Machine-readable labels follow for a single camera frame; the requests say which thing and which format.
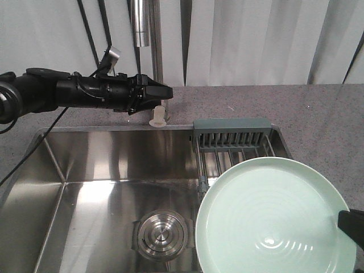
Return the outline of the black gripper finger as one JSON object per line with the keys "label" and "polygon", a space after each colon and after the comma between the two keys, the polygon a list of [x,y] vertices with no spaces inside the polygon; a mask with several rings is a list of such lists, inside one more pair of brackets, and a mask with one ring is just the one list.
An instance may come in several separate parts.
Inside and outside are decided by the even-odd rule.
{"label": "black gripper finger", "polygon": [[338,227],[363,250],[363,211],[350,209],[338,213]]}
{"label": "black gripper finger", "polygon": [[148,79],[147,85],[145,86],[145,98],[148,100],[169,100],[173,98],[173,89]]}

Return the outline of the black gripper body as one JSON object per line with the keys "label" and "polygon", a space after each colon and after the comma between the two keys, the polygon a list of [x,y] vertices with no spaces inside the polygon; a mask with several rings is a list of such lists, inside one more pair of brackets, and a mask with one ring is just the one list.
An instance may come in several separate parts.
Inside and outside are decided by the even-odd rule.
{"label": "black gripper body", "polygon": [[129,115],[151,109],[151,102],[144,99],[141,88],[127,77],[76,75],[59,80],[55,102],[58,106],[112,109]]}

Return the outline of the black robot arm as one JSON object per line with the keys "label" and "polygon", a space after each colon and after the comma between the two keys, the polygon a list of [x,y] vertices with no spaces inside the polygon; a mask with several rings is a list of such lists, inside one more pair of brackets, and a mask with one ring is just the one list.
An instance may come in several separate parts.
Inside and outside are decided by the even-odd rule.
{"label": "black robot arm", "polygon": [[1,75],[1,123],[28,113],[54,111],[58,107],[112,109],[129,115],[150,110],[173,97],[173,89],[146,75],[110,76],[106,67],[91,76],[28,68],[21,76]]}

